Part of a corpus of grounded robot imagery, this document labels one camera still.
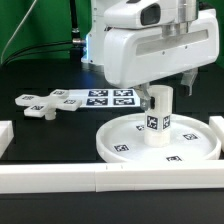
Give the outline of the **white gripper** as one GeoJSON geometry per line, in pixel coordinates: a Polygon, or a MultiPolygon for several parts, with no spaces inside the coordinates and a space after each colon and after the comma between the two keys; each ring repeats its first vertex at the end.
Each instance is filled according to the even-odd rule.
{"type": "Polygon", "coordinates": [[[181,94],[191,96],[197,67],[215,62],[218,54],[216,15],[201,11],[189,32],[177,36],[164,37],[160,27],[110,30],[104,40],[104,74],[113,86],[135,86],[140,107],[147,111],[153,106],[147,82],[183,72],[181,94]]]}

